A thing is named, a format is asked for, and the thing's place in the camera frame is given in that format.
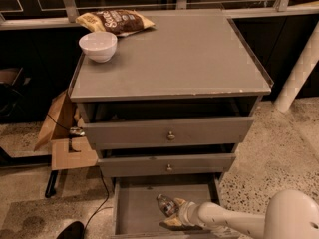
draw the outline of white robotic arm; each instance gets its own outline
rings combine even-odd
[[[254,239],[319,238],[319,206],[297,190],[277,193],[270,200],[265,216],[229,211],[211,202],[185,202],[175,219],[184,226],[211,230],[227,226]]]

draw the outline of drawer knob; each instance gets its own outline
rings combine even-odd
[[[166,171],[168,171],[168,172],[172,171],[172,167],[170,166],[170,164],[167,165]]]
[[[168,132],[167,139],[168,140],[174,140],[175,139],[175,135],[173,135],[172,131]]]

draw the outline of concrete floor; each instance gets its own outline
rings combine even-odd
[[[237,159],[220,183],[226,208],[265,213],[271,197],[287,188],[298,189],[319,203],[319,98],[296,100],[283,114],[262,102],[255,123]],[[12,156],[33,152],[40,123],[0,125],[0,145]],[[45,198],[49,165],[0,169],[0,238],[56,238],[73,221],[90,222],[85,238],[111,233],[113,194],[106,191],[96,167],[60,173],[57,194]]]

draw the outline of table top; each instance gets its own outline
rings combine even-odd
[[[222,11],[148,11],[151,29],[119,38],[106,63],[85,57],[73,102],[259,96],[270,87]]]

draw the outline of bowl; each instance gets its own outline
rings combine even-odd
[[[110,32],[93,32],[83,36],[79,45],[90,59],[103,63],[117,50],[118,38]]]

